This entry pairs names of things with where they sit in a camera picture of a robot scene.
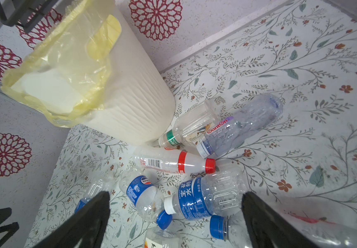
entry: barcode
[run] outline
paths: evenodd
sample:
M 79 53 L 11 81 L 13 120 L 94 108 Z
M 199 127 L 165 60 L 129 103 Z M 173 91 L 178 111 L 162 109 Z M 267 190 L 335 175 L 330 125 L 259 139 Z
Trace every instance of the barcode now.
M 161 168 L 161 161 L 160 160 L 148 158 L 147 162 L 148 162 L 148 166 L 152 166 L 152 167 L 155 167 L 155 168 L 158 168 L 158 169 Z

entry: green bottle label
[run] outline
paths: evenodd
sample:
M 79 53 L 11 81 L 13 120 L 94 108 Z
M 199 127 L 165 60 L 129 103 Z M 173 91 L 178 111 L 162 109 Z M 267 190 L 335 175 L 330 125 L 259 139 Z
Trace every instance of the green bottle label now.
M 176 141 L 176 139 L 173 136 L 173 130 L 170 130 L 166 133 L 167 136 L 167 141 L 172 145 L 172 146 L 178 146 L 180 143 Z

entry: leaf pattern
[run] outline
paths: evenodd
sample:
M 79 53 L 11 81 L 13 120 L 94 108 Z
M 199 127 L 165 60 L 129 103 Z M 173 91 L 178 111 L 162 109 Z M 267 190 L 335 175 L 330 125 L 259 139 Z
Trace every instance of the leaf pattern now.
M 282 116 L 218 158 L 218 164 L 241 167 L 247 189 L 285 211 L 357 228 L 357 22 L 351 17 L 321 0 L 296 0 L 161 76 L 176 100 L 172 123 L 205 99 L 224 118 L 259 95 L 279 97 Z M 86 126 L 71 128 L 25 247 L 72 216 L 99 171 L 118 181 L 122 171 L 135 166 L 133 150 Z M 182 181 L 204 176 L 144 173 L 165 196 Z M 287 206 L 287 197 L 311 203 Z M 323 207 L 315 211 L 319 200 Z M 138 216 L 118 184 L 110 208 L 103 245 L 142 246 L 155 222 Z M 211 238 L 209 220 L 175 218 L 181 246 L 225 247 Z

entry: plastic bottle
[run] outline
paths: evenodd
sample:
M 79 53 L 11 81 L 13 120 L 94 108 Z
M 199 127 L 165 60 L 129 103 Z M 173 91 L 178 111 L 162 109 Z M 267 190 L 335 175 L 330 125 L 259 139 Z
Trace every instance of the plastic bottle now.
M 84 196 L 79 200 L 74 213 L 77 213 L 83 206 L 86 205 L 93 197 L 95 197 L 100 191 L 108 191 L 111 193 L 113 189 L 113 178 L 110 176 L 96 176 L 93 182 L 88 186 Z
M 220 157 L 274 122 L 282 112 L 283 104 L 274 95 L 255 97 L 238 112 L 208 130 L 196 148 L 203 158 L 213 153 Z
M 146 231 L 144 248 L 179 248 L 181 238 L 169 230 L 161 230 L 159 227 L 150 228 Z
M 138 215 L 146 221 L 156 221 L 161 229 L 166 229 L 172 216 L 163 207 L 163 194 L 136 167 L 124 171 L 119 181 L 123 191 L 137 209 Z
M 183 142 L 195 143 L 196 139 L 200 139 L 202 136 L 198 137 L 197 134 L 189 140 L 186 140 L 186 137 L 196 131 L 204 132 L 206 129 L 209 129 L 208 125 L 211 123 L 217 123 L 220 120 L 221 118 L 215 114 L 210 102 L 208 100 L 204 100 L 200 104 L 196 105 L 195 108 L 176 119 L 173 128 L 159 137 L 159 146 L 175 148 Z
M 210 234 L 213 238 L 230 241 L 234 248 L 253 247 L 242 211 L 231 217 L 213 215 L 210 218 Z
M 168 214 L 179 214 L 187 220 L 224 215 L 225 211 L 241 205 L 247 180 L 242 169 L 225 165 L 220 171 L 181 183 L 178 192 L 165 198 Z
M 140 166 L 168 173 L 201 173 L 216 171 L 214 159 L 204 159 L 201 156 L 171 148 L 155 148 L 139 146 L 133 157 Z
M 283 213 L 281 216 L 320 248 L 357 247 L 357 230 L 353 228 L 295 214 Z M 212 216 L 210 234 L 230 241 L 235 248 L 252 247 L 242 211 L 232 217 Z

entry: yellow plastic bag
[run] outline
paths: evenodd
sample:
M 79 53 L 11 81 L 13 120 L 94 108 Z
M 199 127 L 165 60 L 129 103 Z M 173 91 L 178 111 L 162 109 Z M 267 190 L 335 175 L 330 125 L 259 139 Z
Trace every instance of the yellow plastic bag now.
M 62 22 L 20 67 L 7 70 L 1 90 L 55 126 L 72 127 L 103 109 L 111 74 L 109 52 L 121 33 L 114 0 L 74 1 Z

